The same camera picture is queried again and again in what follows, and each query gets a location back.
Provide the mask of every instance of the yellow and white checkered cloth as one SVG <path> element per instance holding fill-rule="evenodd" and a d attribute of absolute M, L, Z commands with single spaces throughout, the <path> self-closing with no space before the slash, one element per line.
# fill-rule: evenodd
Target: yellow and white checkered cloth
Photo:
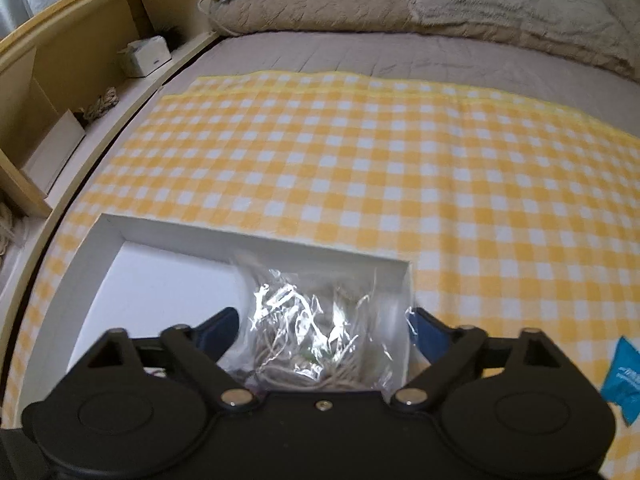
<path fill-rule="evenodd" d="M 504 92 L 346 73 L 197 79 L 162 98 L 74 203 L 36 280 L 3 406 L 56 287 L 111 212 L 414 262 L 418 302 L 492 335 L 542 327 L 600 385 L 640 344 L 640 142 Z M 640 423 L 604 466 L 640 476 Z"/>

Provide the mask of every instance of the shiny plastic wrap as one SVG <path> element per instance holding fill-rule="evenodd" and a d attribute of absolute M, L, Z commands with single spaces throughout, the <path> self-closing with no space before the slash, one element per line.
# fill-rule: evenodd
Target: shiny plastic wrap
<path fill-rule="evenodd" d="M 390 299 L 376 276 L 285 273 L 240 266 L 255 283 L 249 316 L 220 365 L 255 392 L 381 390 L 404 378 L 406 355 L 376 336 Z"/>

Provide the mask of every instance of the blue packet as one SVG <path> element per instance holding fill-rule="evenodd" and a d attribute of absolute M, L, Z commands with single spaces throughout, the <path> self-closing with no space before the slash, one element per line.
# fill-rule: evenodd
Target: blue packet
<path fill-rule="evenodd" d="M 640 413 L 640 352 L 623 336 L 616 346 L 611 368 L 600 391 L 605 400 L 622 408 L 628 426 Z"/>

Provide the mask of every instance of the silver rivet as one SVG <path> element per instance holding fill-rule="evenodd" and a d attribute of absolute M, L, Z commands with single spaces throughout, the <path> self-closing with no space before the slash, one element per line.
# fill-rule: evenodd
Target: silver rivet
<path fill-rule="evenodd" d="M 428 398 L 427 392 L 418 388 L 403 388 L 396 392 L 396 400 L 402 402 L 405 406 L 421 404 Z"/>
<path fill-rule="evenodd" d="M 334 404 L 330 400 L 318 400 L 316 402 L 316 408 L 321 412 L 328 412 Z"/>
<path fill-rule="evenodd" d="M 224 392 L 220 398 L 229 406 L 244 406 L 254 400 L 253 394 L 244 388 L 234 388 Z"/>

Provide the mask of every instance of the white box on shelf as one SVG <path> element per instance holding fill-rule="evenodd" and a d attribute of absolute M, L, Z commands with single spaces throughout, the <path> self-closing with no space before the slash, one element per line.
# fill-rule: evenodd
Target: white box on shelf
<path fill-rule="evenodd" d="M 66 162 L 84 138 L 84 128 L 67 110 L 48 131 L 22 172 L 44 193 L 49 194 Z"/>
<path fill-rule="evenodd" d="M 124 327 L 153 337 L 169 326 L 196 326 L 228 306 L 248 316 L 252 290 L 230 264 L 238 251 L 283 272 L 345 274 L 376 279 L 384 309 L 374 330 L 393 356 L 393 388 L 406 380 L 412 304 L 411 264 L 369 254 L 272 238 L 103 214 L 62 277 L 44 317 L 20 393 L 19 411 L 42 400 L 104 333 Z"/>
<path fill-rule="evenodd" d="M 132 41 L 118 52 L 120 67 L 127 77 L 146 77 L 171 60 L 162 36 Z"/>

